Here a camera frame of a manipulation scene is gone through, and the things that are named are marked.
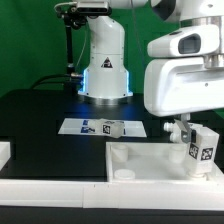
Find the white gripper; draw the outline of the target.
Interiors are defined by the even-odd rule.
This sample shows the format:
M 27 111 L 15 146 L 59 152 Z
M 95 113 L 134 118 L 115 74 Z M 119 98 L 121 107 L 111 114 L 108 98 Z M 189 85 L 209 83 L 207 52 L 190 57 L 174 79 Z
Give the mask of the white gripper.
M 224 108 L 224 69 L 206 69 L 202 57 L 156 59 L 145 71 L 144 105 L 164 117 Z M 175 120 L 184 143 L 196 142 L 186 120 Z

